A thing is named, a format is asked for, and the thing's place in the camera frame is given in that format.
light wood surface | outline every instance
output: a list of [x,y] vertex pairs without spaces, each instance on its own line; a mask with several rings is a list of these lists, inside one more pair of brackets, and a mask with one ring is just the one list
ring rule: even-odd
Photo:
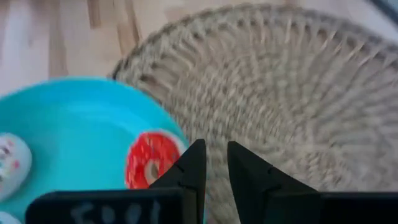
[[[248,0],[317,9],[398,42],[397,27],[365,0]],[[106,75],[167,22],[245,0],[0,0],[0,96],[65,75]]]

wicker mat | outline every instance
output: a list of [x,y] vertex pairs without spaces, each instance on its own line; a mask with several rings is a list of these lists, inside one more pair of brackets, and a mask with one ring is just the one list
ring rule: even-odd
[[226,143],[318,190],[398,189],[398,47],[317,11],[265,4],[169,24],[113,79],[208,147],[208,223],[239,223]]

turquoise plate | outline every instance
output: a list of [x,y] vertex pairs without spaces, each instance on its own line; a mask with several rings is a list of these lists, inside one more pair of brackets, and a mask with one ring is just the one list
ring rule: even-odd
[[28,204],[54,190],[125,189],[129,145],[143,132],[180,128],[138,90],[108,80],[67,78],[0,99],[0,133],[21,137],[33,155],[22,187],[0,211],[23,220]]

